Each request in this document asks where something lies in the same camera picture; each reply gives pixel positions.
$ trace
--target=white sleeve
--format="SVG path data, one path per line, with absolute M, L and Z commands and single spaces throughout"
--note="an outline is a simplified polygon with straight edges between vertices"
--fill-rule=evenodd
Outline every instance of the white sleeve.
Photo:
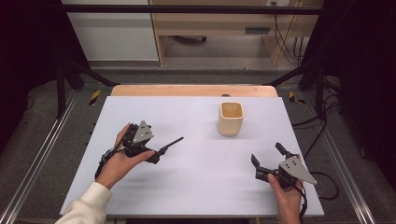
M 105 223 L 105 208 L 113 194 L 105 186 L 92 182 L 84 194 L 72 201 L 56 223 Z

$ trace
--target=cup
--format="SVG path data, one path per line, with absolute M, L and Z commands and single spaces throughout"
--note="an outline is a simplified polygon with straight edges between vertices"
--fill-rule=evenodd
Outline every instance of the cup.
M 241 130 L 244 119 L 244 110 L 238 102 L 226 102 L 220 104 L 219 109 L 219 133 L 223 135 L 237 135 Z

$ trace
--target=white tabletop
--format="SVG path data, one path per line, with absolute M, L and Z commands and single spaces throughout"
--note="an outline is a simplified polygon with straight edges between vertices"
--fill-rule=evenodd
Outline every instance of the white tabletop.
M 217 130 L 219 104 L 239 102 L 245 117 L 237 136 Z M 94 180 L 98 162 L 114 146 L 116 134 L 144 120 L 154 133 L 147 147 L 159 149 L 184 137 L 157 164 L 143 162 L 115 187 L 106 213 L 110 217 L 267 217 L 276 215 L 268 183 L 255 179 L 250 161 L 275 169 L 285 160 L 281 143 L 301 154 L 289 116 L 279 97 L 133 97 L 109 96 L 64 201 L 78 198 Z M 306 216 L 323 216 L 314 186 L 304 184 Z

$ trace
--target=hand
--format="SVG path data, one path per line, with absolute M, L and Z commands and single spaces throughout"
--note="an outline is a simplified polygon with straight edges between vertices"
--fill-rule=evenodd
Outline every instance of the hand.
M 273 189 L 277 200 L 277 213 L 281 224 L 299 224 L 301 194 L 295 188 L 283 190 L 274 175 L 268 175 L 268 182 Z M 301 190 L 303 182 L 297 181 L 296 187 Z
M 128 131 L 130 124 L 127 124 L 117 135 L 115 145 L 121 140 L 124 134 Z M 117 182 L 123 179 L 129 171 L 131 171 L 137 164 L 146 161 L 154 154 L 154 151 L 146 151 L 139 155 L 129 158 L 123 151 L 115 153 L 106 163 L 101 174 L 96 178 L 96 182 L 111 189 Z

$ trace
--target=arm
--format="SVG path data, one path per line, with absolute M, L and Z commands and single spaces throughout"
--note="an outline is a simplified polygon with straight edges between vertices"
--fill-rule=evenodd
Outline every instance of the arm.
M 116 144 L 128 130 L 126 125 L 117 135 Z M 56 223 L 105 223 L 105 209 L 112 196 L 111 188 L 123 179 L 137 164 L 147 160 L 153 151 L 146 151 L 129 158 L 124 152 L 118 152 L 108 160 L 101 174 L 92 182 L 84 194 L 71 202 Z
M 271 174 L 268 175 L 268 181 L 276 195 L 279 223 L 299 224 L 301 194 L 294 188 L 283 190 L 277 179 Z M 303 186 L 297 182 L 296 187 L 301 189 Z

